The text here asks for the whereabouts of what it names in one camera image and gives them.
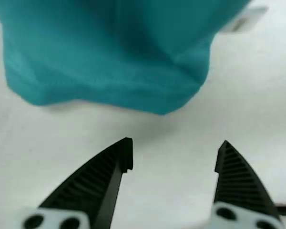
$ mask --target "white surface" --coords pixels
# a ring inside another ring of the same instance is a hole
[[[0,30],[0,229],[37,206],[115,141],[134,139],[112,229],[195,229],[210,214],[217,149],[227,139],[275,202],[286,202],[286,0],[250,32],[218,35],[209,77],[167,116],[83,102],[35,107],[4,79]]]

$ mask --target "teal cloth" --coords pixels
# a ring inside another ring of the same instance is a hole
[[[248,0],[0,0],[8,86],[165,114],[204,83],[215,33]]]

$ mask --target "white tag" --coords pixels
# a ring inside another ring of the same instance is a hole
[[[243,32],[252,29],[262,16],[267,12],[267,6],[245,8],[229,23],[227,23],[220,32]]]

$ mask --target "screw hole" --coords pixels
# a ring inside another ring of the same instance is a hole
[[[61,223],[60,229],[77,229],[80,226],[80,221],[77,218],[68,218]]]
[[[256,226],[260,229],[276,229],[272,224],[266,221],[258,221]]]
[[[24,228],[25,229],[35,229],[39,227],[43,222],[43,216],[42,215],[33,215],[24,222]]]
[[[236,220],[236,214],[228,208],[220,208],[216,214],[228,220]]]

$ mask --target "folded towel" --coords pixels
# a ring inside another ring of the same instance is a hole
[[[9,87],[165,114],[208,73],[215,33],[248,0],[0,0]]]

